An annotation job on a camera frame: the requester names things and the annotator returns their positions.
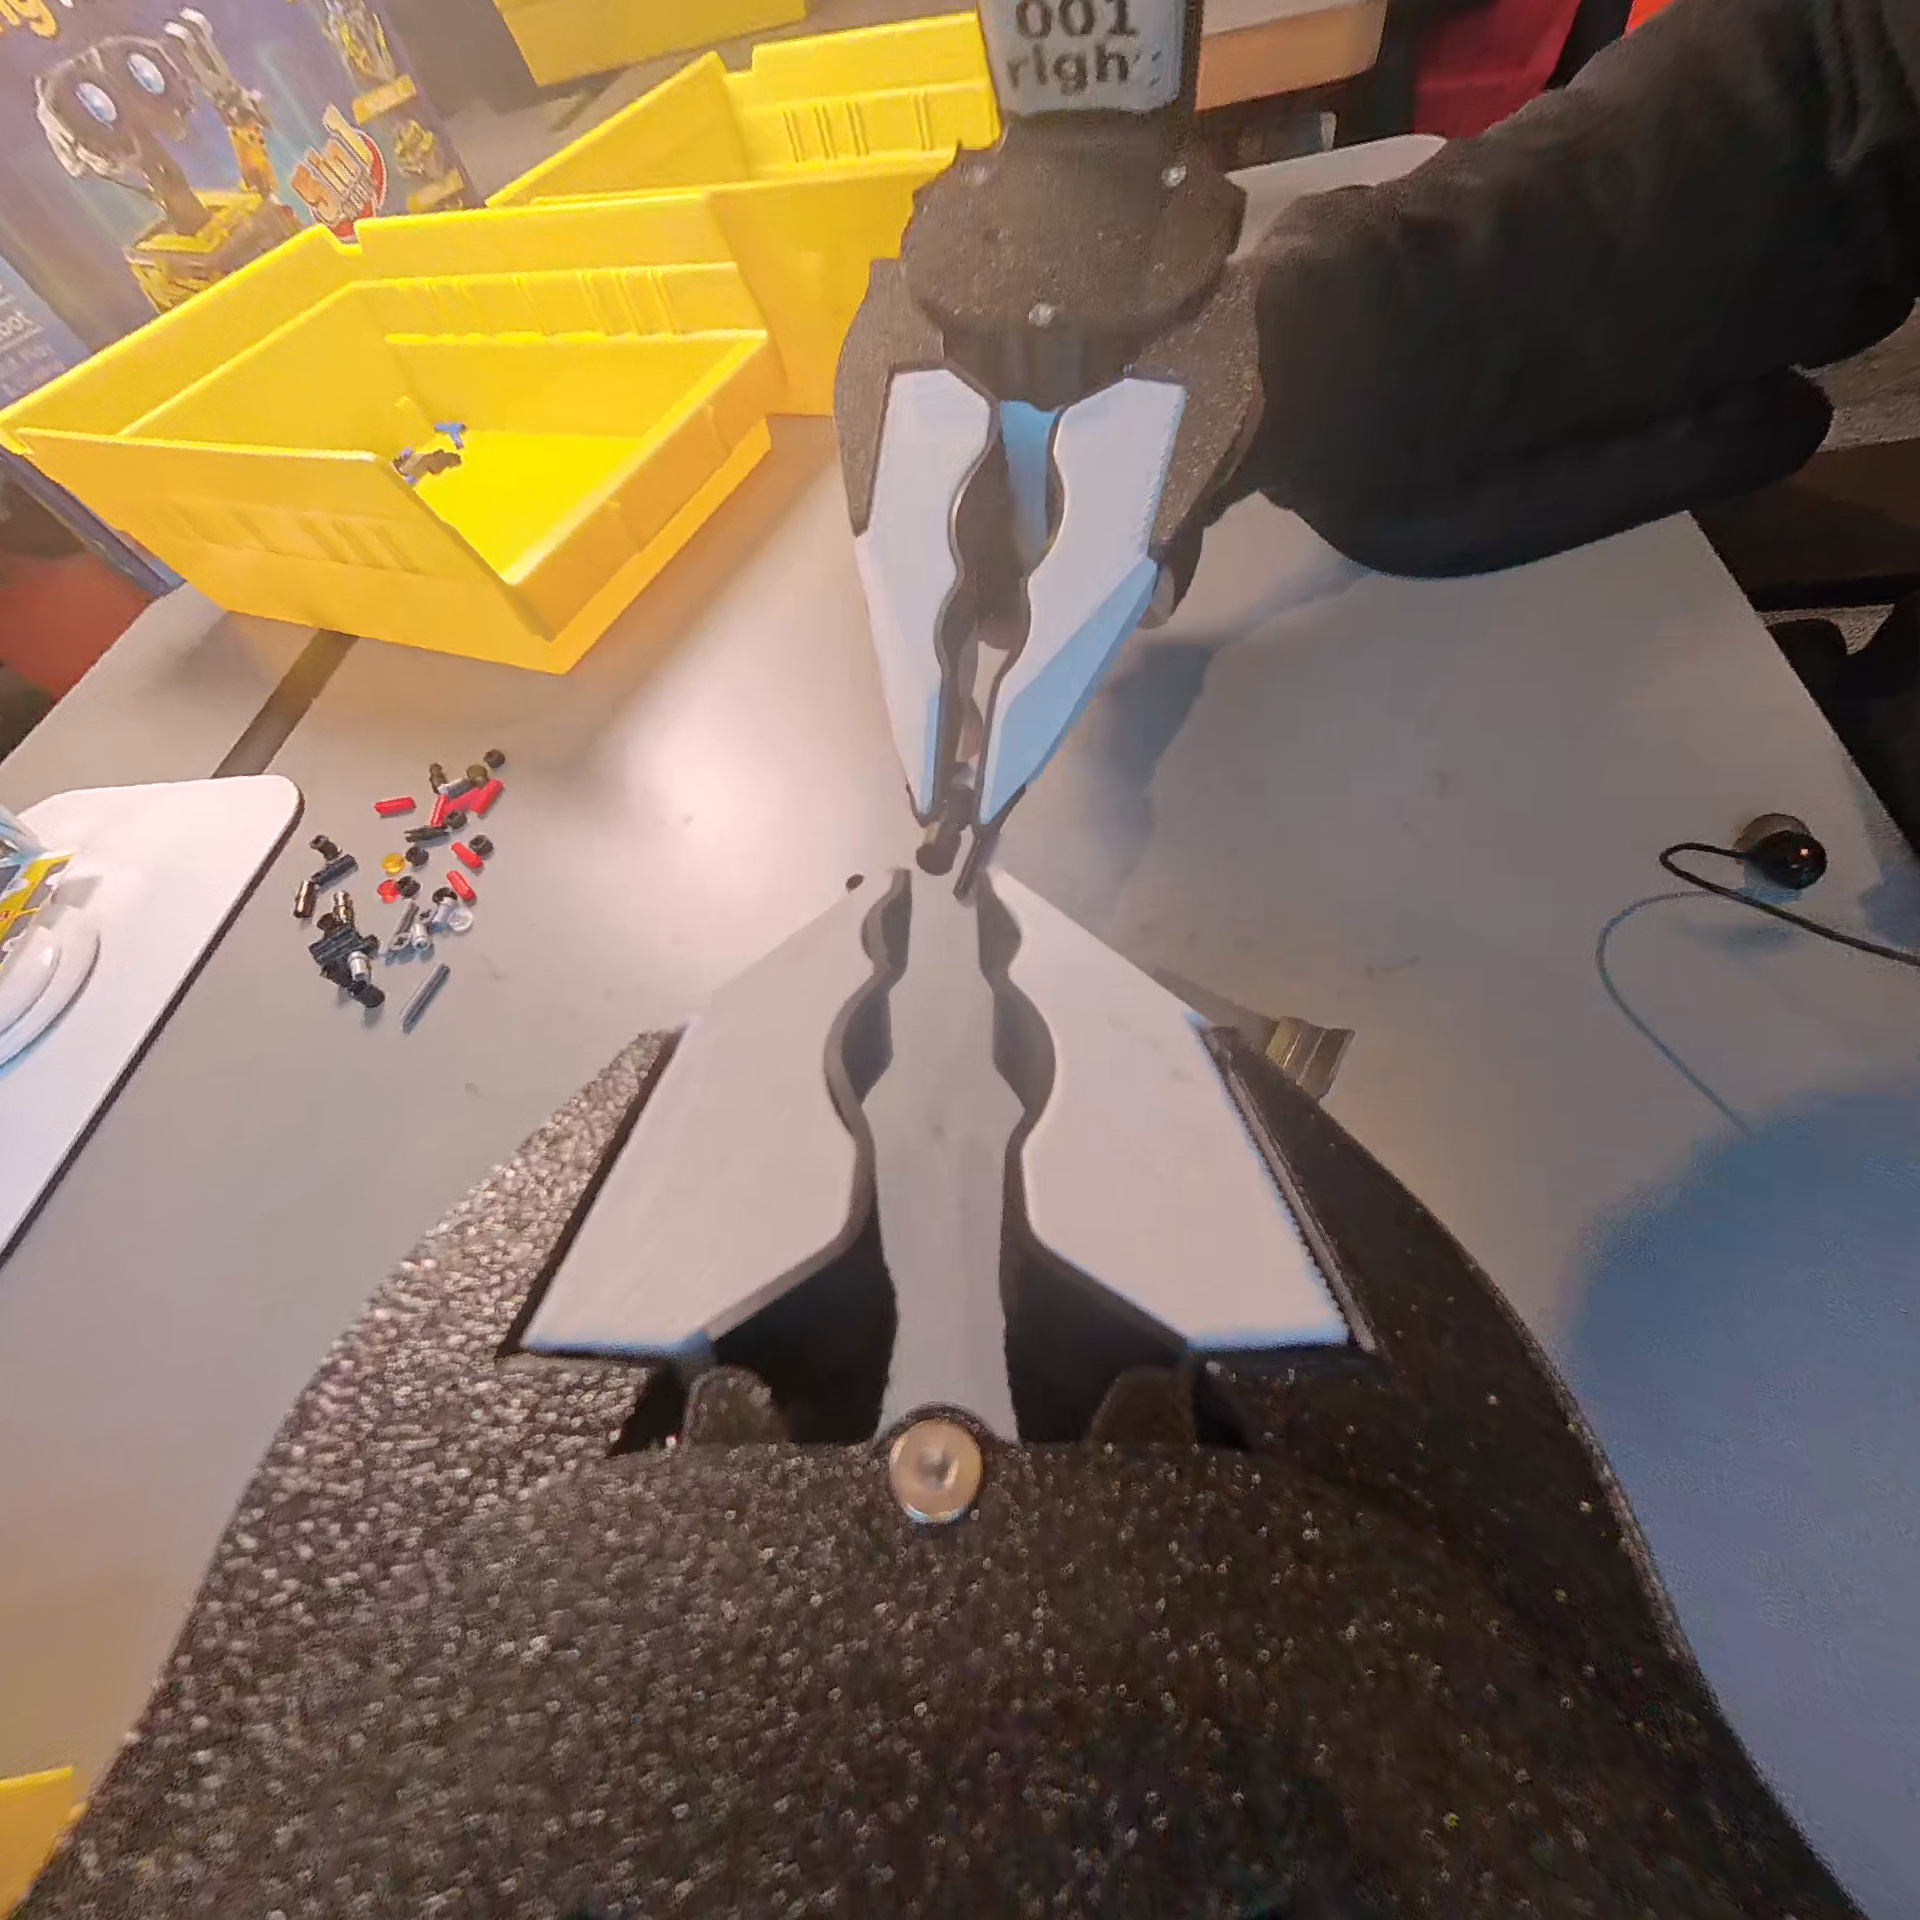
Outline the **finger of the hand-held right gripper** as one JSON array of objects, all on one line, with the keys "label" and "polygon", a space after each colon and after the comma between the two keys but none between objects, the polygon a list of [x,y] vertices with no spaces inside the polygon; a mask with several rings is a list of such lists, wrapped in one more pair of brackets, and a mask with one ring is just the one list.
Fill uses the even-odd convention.
[{"label": "finger of the hand-held right gripper", "polygon": [[894,750],[922,825],[948,803],[963,726],[958,660],[972,624],[963,508],[994,446],[997,405],[961,373],[892,373],[854,557]]},{"label": "finger of the hand-held right gripper", "polygon": [[1024,633],[994,687],[974,813],[985,829],[1044,771],[1154,598],[1153,537],[1186,403],[1176,382],[1129,376],[1060,414],[1060,519],[1024,577]]}]

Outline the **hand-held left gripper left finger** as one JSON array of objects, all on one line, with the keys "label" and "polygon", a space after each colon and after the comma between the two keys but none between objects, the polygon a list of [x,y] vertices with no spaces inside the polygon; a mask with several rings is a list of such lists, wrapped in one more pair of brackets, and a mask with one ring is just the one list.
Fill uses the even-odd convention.
[{"label": "hand-held left gripper left finger", "polygon": [[868,875],[719,985],[647,1072],[521,1310],[521,1351],[752,1376],[801,1442],[882,1424],[900,1303],[867,1096],[913,881]]}]

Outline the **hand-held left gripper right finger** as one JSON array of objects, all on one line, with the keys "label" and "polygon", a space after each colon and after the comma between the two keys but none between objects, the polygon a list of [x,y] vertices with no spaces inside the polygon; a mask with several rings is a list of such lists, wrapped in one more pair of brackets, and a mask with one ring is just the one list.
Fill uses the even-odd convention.
[{"label": "hand-held left gripper right finger", "polygon": [[1086,1442],[1129,1376],[1355,1365],[1349,1276],[1243,1032],[1012,875],[977,890],[1007,1147],[1000,1315],[1015,1433]]}]

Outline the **silver toy scoop part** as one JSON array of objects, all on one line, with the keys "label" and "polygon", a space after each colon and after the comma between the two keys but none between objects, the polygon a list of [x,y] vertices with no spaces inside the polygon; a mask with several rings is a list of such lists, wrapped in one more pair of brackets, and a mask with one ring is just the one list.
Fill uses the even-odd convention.
[{"label": "silver toy scoop part", "polygon": [[1213,1028],[1247,1043],[1310,1100],[1326,1100],[1356,1039],[1350,1026],[1240,1012]]}]

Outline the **yellow plastic bin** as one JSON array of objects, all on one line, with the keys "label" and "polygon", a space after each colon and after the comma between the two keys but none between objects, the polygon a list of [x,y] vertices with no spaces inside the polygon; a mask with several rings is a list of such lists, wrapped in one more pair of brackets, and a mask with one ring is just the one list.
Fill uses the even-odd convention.
[{"label": "yellow plastic bin", "polygon": [[227,612],[565,673],[765,458],[778,387],[680,189],[308,229],[5,444]]},{"label": "yellow plastic bin", "polygon": [[2,1915],[29,1893],[85,1807],[73,1766],[2,1778]]},{"label": "yellow plastic bin", "polygon": [[972,12],[703,54],[488,198],[488,209],[705,205],[780,365],[772,412],[823,418],[877,260],[925,181],[985,149],[999,110]]}]

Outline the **pile of small toy parts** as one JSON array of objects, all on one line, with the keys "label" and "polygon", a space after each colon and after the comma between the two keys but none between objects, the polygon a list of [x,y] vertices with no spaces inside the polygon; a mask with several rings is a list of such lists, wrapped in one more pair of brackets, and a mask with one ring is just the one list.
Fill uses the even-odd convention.
[{"label": "pile of small toy parts", "polygon": [[415,1039],[448,997],[454,951],[477,928],[480,883],[499,859],[495,813],[510,756],[433,760],[410,788],[364,807],[368,847],[317,829],[305,841],[290,916],[305,966],[366,1030]]}]

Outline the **person's right forearm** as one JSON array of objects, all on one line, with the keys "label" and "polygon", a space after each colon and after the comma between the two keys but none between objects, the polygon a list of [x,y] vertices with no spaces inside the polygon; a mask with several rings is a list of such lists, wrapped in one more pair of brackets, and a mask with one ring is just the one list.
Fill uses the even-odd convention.
[{"label": "person's right forearm", "polygon": [[1918,8],[1684,1],[1254,251],[1268,498],[1400,577],[1762,489],[1918,291]]}]

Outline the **grey desk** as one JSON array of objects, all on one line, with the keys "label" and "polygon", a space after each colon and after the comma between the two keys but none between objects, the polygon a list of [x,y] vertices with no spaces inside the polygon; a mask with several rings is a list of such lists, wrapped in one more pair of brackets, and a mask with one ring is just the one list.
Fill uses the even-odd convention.
[{"label": "grey desk", "polygon": [[[442,1000],[362,1026],[290,839],[5,1260],[5,1772],[121,1748],[256,1460],[372,1288],[647,1026],[907,862],[832,429],[566,678],[152,606],[5,800],[253,760],[343,843],[506,753]],[[1353,573],[1247,499],[1020,803],[1004,867],[1141,966],[1353,1028],[1332,1113],[1500,1284],[1693,1643],[1874,1915],[1916,1915],[1916,974],[1694,892],[1754,813],[1816,912],[1916,867],[1689,519]]]}]

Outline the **light wooden board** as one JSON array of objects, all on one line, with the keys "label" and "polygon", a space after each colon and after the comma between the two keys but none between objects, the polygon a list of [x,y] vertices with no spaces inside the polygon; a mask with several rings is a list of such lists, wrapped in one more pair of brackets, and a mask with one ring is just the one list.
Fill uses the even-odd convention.
[{"label": "light wooden board", "polygon": [[1387,1],[1205,1],[1198,111],[1316,91],[1380,60]]}]

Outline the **stacked yellow bins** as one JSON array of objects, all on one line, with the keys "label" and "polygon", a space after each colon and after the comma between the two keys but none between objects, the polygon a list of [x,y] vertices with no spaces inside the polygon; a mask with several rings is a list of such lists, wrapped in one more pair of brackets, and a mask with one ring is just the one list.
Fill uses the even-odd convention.
[{"label": "stacked yellow bins", "polygon": [[533,80],[589,80],[808,19],[810,1],[495,1]]}]

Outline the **red plastic crate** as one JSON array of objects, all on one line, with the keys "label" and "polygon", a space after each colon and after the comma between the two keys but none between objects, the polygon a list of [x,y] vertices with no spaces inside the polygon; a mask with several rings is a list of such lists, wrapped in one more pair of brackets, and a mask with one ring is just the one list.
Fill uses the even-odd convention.
[{"label": "red plastic crate", "polygon": [[1636,1],[1427,3],[1414,31],[1414,108],[1423,116],[1473,101],[1527,100],[1571,81],[1629,33]]}]

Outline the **white folding stand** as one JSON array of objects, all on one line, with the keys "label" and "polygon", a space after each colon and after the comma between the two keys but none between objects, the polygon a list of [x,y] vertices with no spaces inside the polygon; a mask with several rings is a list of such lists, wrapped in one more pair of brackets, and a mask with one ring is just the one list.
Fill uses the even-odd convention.
[{"label": "white folding stand", "polygon": [[5,813],[2,1247],[12,1254],[303,816],[277,774],[73,788]]}]

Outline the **yellow grey sticker sheet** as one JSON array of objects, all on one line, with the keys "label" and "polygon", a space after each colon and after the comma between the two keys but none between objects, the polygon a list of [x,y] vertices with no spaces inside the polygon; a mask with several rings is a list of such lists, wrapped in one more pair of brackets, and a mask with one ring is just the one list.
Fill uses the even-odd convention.
[{"label": "yellow grey sticker sheet", "polygon": [[2,966],[34,930],[39,914],[54,900],[73,858],[75,853],[67,849],[5,841]]}]

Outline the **person's black jacket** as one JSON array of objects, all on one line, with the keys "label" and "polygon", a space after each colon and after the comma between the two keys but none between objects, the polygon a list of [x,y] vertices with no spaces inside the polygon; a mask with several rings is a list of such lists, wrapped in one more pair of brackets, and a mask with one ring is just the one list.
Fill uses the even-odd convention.
[{"label": "person's black jacket", "polygon": [[[1918,320],[1818,376],[1837,415],[1825,452],[1916,441]],[[1902,591],[1868,608],[1770,624],[1776,645],[1830,722],[1887,816],[1918,847],[1918,603]]]}]

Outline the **yellow picture toy box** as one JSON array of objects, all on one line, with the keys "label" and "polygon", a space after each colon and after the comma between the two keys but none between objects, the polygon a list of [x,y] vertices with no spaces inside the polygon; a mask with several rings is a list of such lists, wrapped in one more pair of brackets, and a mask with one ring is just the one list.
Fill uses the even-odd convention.
[{"label": "yellow picture toy box", "polygon": [[372,251],[477,204],[393,3],[5,3],[5,482],[253,612],[496,591],[390,466],[448,409]]}]

